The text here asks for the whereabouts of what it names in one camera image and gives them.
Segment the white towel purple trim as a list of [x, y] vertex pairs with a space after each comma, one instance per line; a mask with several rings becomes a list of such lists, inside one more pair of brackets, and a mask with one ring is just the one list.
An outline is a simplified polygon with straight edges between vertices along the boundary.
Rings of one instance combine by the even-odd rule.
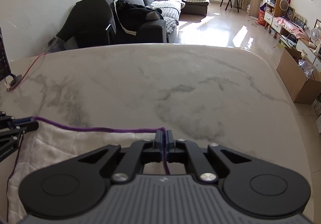
[[30, 173], [105, 145], [128, 147], [134, 141], [152, 140], [155, 135], [156, 129], [75, 128], [40, 118], [39, 129], [20, 142], [15, 166], [8, 178], [8, 223], [19, 223], [27, 215], [18, 197], [18, 186]]

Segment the round grey phone stand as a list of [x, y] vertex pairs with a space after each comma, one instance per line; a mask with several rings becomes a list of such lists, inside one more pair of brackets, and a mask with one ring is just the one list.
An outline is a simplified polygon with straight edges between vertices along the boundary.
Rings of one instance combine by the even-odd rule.
[[21, 74], [19, 74], [19, 75], [10, 74], [9, 77], [11, 77], [12, 80], [9, 80], [8, 78], [5, 80], [5, 85], [6, 85], [6, 88], [7, 88], [8, 92], [10, 92], [14, 88], [16, 88], [19, 85], [19, 83], [21, 82], [21, 80], [22, 80], [22, 75]]

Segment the black smartphone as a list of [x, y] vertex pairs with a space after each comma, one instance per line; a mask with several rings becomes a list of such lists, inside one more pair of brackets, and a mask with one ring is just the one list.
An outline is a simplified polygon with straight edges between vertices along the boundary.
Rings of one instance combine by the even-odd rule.
[[5, 52], [2, 30], [0, 29], [0, 81], [11, 75], [9, 61]]

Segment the dark grey sofa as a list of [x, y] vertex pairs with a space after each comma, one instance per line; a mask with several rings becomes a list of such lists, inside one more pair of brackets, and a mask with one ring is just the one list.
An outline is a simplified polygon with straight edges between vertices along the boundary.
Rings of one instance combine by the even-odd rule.
[[209, 0], [81, 0], [55, 39], [62, 49], [176, 43], [181, 14], [206, 16]]

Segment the cardboard box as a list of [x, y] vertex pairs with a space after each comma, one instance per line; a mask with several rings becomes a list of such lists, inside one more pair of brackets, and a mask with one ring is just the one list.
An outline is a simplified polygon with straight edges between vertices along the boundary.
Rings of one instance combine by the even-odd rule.
[[320, 72], [301, 58], [301, 52], [285, 48], [276, 70], [293, 102], [312, 104], [320, 94]]

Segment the low shelf cabinet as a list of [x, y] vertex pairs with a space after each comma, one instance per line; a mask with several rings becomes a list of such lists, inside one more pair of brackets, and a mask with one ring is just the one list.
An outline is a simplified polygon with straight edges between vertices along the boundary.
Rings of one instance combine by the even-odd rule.
[[265, 29], [284, 48], [301, 52], [317, 69], [320, 69], [320, 20], [316, 20], [314, 27], [319, 30], [319, 41], [310, 41], [310, 32], [306, 20], [295, 13], [287, 0], [267, 0], [265, 6]]

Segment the wooden desk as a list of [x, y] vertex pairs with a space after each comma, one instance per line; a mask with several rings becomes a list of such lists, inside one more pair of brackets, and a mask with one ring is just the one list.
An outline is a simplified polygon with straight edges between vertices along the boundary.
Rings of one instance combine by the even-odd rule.
[[242, 10], [249, 16], [257, 18], [263, 0], [243, 0]]

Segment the small white fan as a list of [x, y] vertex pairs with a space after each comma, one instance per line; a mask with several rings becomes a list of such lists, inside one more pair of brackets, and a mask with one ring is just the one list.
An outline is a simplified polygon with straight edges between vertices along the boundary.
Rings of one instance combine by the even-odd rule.
[[310, 41], [313, 44], [316, 44], [319, 41], [319, 30], [317, 28], [313, 28], [310, 32]]

